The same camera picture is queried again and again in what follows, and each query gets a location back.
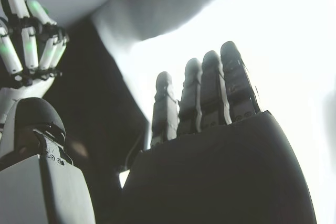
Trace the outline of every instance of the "white robotic hand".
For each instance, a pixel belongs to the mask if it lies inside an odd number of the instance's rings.
[[[69,37],[35,0],[1,0],[8,21],[0,17],[0,129],[15,101],[41,98],[61,72],[56,66]]]

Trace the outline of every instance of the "bright white background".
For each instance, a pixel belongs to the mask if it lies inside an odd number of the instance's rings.
[[[237,45],[264,109],[275,116],[295,151],[318,223],[336,223],[336,172],[330,158],[336,150],[328,142],[336,139],[328,138],[323,115],[336,87],[336,0],[214,0],[178,30],[135,43],[115,58],[151,120],[157,75],[172,75],[179,99],[187,61],[202,60],[228,40]]]

